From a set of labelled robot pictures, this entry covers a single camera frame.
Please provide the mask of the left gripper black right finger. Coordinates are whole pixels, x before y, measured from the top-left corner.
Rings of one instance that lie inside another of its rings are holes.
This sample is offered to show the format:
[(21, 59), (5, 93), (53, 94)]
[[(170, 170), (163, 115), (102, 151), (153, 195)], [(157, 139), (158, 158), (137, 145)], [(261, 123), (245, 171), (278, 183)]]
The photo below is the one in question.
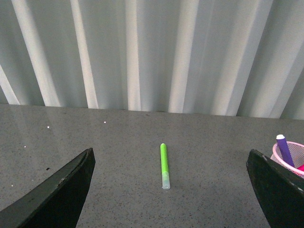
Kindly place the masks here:
[(247, 172), (260, 207), (272, 228), (304, 226), (304, 180), (252, 149)]

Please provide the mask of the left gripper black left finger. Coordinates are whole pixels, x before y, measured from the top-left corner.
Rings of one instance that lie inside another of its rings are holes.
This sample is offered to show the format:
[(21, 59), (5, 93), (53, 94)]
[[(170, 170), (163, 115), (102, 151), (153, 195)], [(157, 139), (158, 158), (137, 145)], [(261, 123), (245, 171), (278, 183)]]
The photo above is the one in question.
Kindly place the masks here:
[(89, 148), (0, 212), (2, 228), (76, 227), (95, 167)]

